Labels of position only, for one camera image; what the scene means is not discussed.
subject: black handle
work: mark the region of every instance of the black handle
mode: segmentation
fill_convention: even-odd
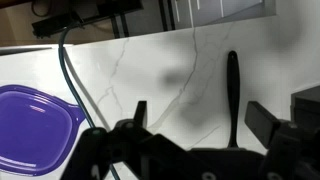
[[[238,55],[235,51],[231,51],[228,55],[227,87],[229,109],[231,114],[231,135],[228,147],[238,147],[237,126],[240,101],[240,70]]]

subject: purple plastic lid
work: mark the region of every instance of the purple plastic lid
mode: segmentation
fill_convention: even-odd
[[[20,85],[0,87],[0,170],[47,174],[69,154],[85,119],[76,105]]]

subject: black plastic part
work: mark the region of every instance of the black plastic part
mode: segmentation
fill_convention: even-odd
[[[238,147],[237,128],[240,102],[240,70],[238,55],[235,51],[231,51],[228,55],[227,88],[229,109],[231,114],[231,135],[228,147]]]
[[[320,129],[320,86],[291,95],[291,119],[301,128]]]
[[[105,177],[109,164],[99,156],[107,132],[103,128],[84,131],[73,151],[61,180],[96,180]]]
[[[265,148],[270,147],[275,131],[280,127],[280,121],[258,102],[248,103],[245,123]]]
[[[259,167],[264,160],[264,156],[259,153],[235,148],[192,149],[190,153],[207,162],[218,172],[224,172],[225,179],[257,180]]]
[[[301,134],[292,123],[282,123],[274,134],[259,176],[269,180],[270,173],[285,180],[294,180],[301,152]]]
[[[147,101],[139,101],[136,113],[134,115],[134,122],[141,127],[147,127],[147,117],[148,117],[148,110],[147,110]]]

